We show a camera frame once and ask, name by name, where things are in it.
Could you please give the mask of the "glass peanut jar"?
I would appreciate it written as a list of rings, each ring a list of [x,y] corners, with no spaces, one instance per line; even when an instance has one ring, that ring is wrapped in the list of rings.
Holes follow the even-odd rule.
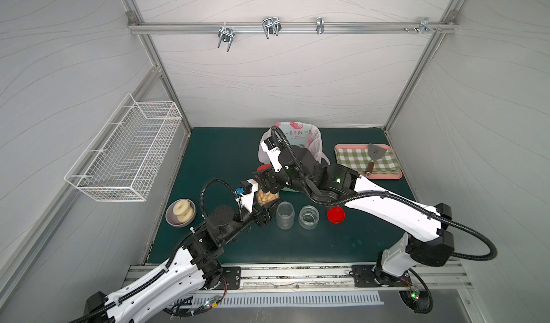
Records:
[[[319,211],[312,205],[306,205],[299,211],[299,224],[306,230],[313,230],[319,223]]]

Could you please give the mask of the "red jar lid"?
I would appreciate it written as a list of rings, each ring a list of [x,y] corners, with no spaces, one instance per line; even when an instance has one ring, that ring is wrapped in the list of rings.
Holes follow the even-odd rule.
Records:
[[[346,219],[346,213],[340,206],[333,206],[327,211],[327,219],[332,224],[340,224]]]

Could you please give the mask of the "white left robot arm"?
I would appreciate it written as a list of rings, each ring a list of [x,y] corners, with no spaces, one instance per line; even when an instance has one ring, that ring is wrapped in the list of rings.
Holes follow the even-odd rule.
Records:
[[[259,179],[241,182],[231,191],[238,205],[220,205],[204,214],[203,222],[174,248],[170,257],[137,281],[114,291],[101,292],[87,301],[90,310],[79,322],[146,322],[186,295],[193,296],[203,287],[215,287],[223,269],[218,258],[223,247],[253,222],[268,224],[273,202],[262,205],[258,193],[277,195],[282,189]]]

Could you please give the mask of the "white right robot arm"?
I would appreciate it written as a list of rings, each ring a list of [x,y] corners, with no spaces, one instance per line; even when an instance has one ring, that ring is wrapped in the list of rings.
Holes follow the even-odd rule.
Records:
[[[266,153],[270,165],[254,176],[263,191],[277,193],[290,188],[305,194],[317,205],[362,211],[404,231],[398,242],[379,253],[372,269],[376,282],[382,286],[401,278],[418,264],[442,267],[452,257],[491,261],[498,255],[496,245],[489,238],[454,221],[448,205],[422,205],[385,190],[346,166],[323,166],[308,149],[292,145],[277,126],[270,128],[259,148]],[[449,228],[477,238],[488,247],[488,253],[476,255],[455,251]]]

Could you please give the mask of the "pink white plastic bin bag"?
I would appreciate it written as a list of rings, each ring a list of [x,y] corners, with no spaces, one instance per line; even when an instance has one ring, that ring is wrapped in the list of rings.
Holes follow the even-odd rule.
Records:
[[[321,165],[323,162],[331,165],[330,160],[323,153],[322,135],[319,128],[307,123],[289,121],[278,122],[273,126],[278,127],[285,134],[290,145],[308,149],[313,158]],[[262,142],[271,136],[271,128],[269,128],[260,139],[258,160],[263,164],[271,164],[269,153],[262,148]]]

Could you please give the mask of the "green white checkered cloth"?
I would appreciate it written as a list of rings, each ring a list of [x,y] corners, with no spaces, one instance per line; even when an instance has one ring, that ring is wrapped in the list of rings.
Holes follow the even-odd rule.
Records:
[[[348,168],[366,174],[368,164],[371,161],[367,149],[336,148],[337,163]],[[372,175],[397,175],[401,166],[391,149],[387,149],[385,155],[375,161]]]

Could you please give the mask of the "grey bowl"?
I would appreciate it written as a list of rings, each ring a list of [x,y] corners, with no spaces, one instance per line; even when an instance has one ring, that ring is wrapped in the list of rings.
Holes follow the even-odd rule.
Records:
[[[183,198],[170,204],[165,213],[165,220],[172,227],[183,228],[193,222],[196,213],[194,202]]]

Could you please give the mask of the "pink plastic tray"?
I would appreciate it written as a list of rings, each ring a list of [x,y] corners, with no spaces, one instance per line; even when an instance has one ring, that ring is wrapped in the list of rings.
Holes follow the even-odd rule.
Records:
[[[371,180],[399,180],[402,178],[402,168],[398,159],[389,145],[376,144],[386,152],[381,159],[374,162]],[[338,144],[335,146],[337,163],[352,168],[361,175],[367,175],[368,165],[371,158],[368,155],[369,145],[367,144]]]

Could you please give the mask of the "metal hook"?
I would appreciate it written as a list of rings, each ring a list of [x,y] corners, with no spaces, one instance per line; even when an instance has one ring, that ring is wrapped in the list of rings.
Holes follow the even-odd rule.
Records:
[[[229,52],[235,38],[234,30],[230,27],[222,26],[219,29],[218,37],[217,47],[220,48],[222,44],[227,44],[226,51]]]
[[[316,33],[317,35],[323,34],[325,31],[325,20],[323,17],[318,17],[316,20]]]
[[[279,36],[282,30],[282,25],[279,17],[269,17],[262,21],[262,29],[267,39],[270,39],[271,35]]]
[[[421,20],[421,22],[418,24],[418,26],[409,29],[405,28],[404,31],[408,34],[415,34],[415,35],[422,35],[422,34],[438,34],[443,32],[443,30],[440,27],[433,27],[430,24],[430,20],[428,17]]]

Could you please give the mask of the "aluminium crossbar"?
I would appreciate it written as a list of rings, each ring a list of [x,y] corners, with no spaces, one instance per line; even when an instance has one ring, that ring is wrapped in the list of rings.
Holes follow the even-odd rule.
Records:
[[[407,34],[404,29],[412,29],[420,21],[413,22],[329,22],[325,20],[323,34]],[[458,24],[431,22],[431,26],[440,27],[441,33],[454,33]],[[283,34],[317,35],[316,21],[282,22]],[[264,31],[260,22],[226,23],[142,23],[130,26],[132,34],[144,35],[217,35],[222,26],[230,27],[236,35],[260,35]]]

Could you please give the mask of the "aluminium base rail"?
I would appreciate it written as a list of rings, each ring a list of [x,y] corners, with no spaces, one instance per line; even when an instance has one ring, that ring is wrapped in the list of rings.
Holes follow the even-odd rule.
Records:
[[[431,290],[473,287],[460,261],[442,267],[418,265],[392,285],[379,285],[371,273],[373,263],[321,264],[225,264],[222,277],[229,289],[260,291],[353,291],[360,289],[398,290],[426,283]]]

